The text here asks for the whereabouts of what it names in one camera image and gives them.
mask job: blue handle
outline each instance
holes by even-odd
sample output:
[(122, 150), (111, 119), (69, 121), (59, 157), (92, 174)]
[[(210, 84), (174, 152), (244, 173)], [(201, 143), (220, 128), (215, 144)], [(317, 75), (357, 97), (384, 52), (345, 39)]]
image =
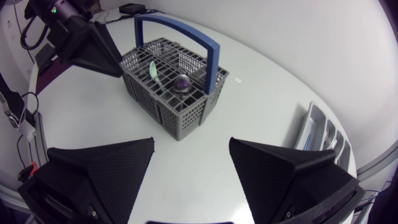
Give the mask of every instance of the blue handle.
[(205, 35), (204, 33), (190, 27), (182, 22), (176, 21), (163, 16), (156, 15), (142, 15), (137, 16), (134, 19), (134, 25), (136, 28), (136, 46), (142, 47), (144, 45), (144, 38), (142, 34), (142, 22), (151, 21), (163, 24), (170, 28), (173, 28), (189, 38), (196, 41), (207, 49), (207, 67), (206, 67), (206, 83), (205, 93), (211, 94), (216, 87), (217, 70), (218, 70), (218, 58), (220, 57), (220, 45), (217, 44), (213, 39)]

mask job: metal frame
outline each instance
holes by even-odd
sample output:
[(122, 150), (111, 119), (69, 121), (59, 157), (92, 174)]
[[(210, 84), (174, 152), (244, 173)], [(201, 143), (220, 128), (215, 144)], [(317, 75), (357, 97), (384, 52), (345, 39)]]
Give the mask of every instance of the metal frame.
[[(36, 113), (36, 132), (34, 138), (30, 142), (26, 142), (28, 146), (28, 156), (30, 162), (35, 162), (37, 167), (44, 165), (49, 161), (47, 157), (47, 145), (45, 143), (44, 132), (43, 132), (43, 122), (42, 115)], [(21, 195), (15, 191), (11, 190), (3, 185), (0, 185), (0, 199), (3, 204), (11, 209), (31, 213), (28, 206), (26, 205), (24, 199)]]
[(396, 141), (389, 149), (387, 149), (379, 157), (375, 158), (372, 162), (359, 168), (356, 173), (360, 182), (372, 177), (378, 172), (386, 168), (391, 162), (398, 158), (398, 141)]

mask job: spoon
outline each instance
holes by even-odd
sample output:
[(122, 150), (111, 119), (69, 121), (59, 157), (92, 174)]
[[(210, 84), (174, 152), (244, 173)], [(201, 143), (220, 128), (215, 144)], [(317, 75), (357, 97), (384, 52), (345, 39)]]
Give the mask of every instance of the spoon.
[(149, 65), (149, 75), (160, 86), (160, 89), (162, 91), (166, 91), (166, 89), (164, 88), (162, 82), (160, 82), (160, 80), (159, 80), (159, 78), (157, 76), (156, 64), (155, 64), (154, 61), (151, 61), (150, 65)]

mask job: white round table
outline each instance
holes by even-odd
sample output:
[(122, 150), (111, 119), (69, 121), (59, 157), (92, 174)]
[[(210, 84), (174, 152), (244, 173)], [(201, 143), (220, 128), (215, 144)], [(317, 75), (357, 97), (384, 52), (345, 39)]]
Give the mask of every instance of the white round table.
[[(346, 134), (323, 100), (289, 72), (225, 35), (172, 18), (217, 41), (220, 66), (230, 72), (206, 121), (176, 141), (129, 96), (122, 78), (71, 67), (39, 94), (47, 147), (79, 149), (154, 137), (155, 153), (129, 223), (254, 223), (229, 155), (230, 137), (293, 147), (311, 101), (345, 139)], [(122, 54), (135, 47), (133, 20), (112, 23), (108, 29)], [(183, 34), (144, 22), (144, 41), (159, 37), (206, 55)], [(35, 90), (36, 79), (35, 66), (30, 91)], [(350, 158), (348, 172), (356, 177), (352, 151)]]

